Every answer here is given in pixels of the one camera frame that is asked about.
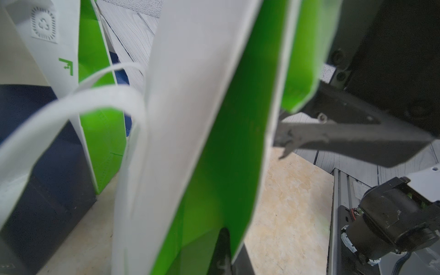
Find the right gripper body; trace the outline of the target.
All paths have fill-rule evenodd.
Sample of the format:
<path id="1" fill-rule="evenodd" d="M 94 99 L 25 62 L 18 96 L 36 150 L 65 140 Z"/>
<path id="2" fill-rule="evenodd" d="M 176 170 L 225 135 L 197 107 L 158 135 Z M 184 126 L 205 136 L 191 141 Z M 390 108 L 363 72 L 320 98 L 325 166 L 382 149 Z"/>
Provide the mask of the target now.
<path id="1" fill-rule="evenodd" d="M 347 92 L 439 137 L 438 1 L 343 1 L 327 63 Z"/>

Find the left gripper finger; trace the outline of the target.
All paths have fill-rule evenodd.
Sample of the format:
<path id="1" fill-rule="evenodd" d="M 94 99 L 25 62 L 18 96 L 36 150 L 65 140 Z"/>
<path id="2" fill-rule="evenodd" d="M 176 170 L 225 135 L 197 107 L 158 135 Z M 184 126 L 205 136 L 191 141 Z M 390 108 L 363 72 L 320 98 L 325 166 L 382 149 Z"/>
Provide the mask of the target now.
<path id="1" fill-rule="evenodd" d="M 255 275 L 251 260 L 243 245 L 235 262 L 232 262 L 230 249 L 230 233 L 222 228 L 218 235 L 208 275 Z"/>

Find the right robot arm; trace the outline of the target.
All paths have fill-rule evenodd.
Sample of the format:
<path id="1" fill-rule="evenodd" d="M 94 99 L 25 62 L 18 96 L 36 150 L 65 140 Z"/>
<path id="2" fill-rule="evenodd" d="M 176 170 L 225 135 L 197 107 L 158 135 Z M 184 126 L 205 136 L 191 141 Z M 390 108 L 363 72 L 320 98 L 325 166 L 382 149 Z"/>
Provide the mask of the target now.
<path id="1" fill-rule="evenodd" d="M 395 167 L 440 137 L 438 1 L 301 1 L 274 146 Z M 440 239 L 440 167 L 395 176 L 358 204 L 333 192 L 328 272 L 378 275 L 383 256 Z"/>

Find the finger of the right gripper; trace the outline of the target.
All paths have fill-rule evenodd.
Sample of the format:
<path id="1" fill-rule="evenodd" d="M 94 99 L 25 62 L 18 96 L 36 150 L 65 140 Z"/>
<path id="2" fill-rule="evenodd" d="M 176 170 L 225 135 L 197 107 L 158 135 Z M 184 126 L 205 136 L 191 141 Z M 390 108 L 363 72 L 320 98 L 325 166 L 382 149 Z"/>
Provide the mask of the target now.
<path id="1" fill-rule="evenodd" d="M 303 113 L 324 123 L 278 122 L 273 146 L 287 157 L 296 149 L 330 151 L 387 168 L 410 160 L 436 136 L 321 82 Z"/>

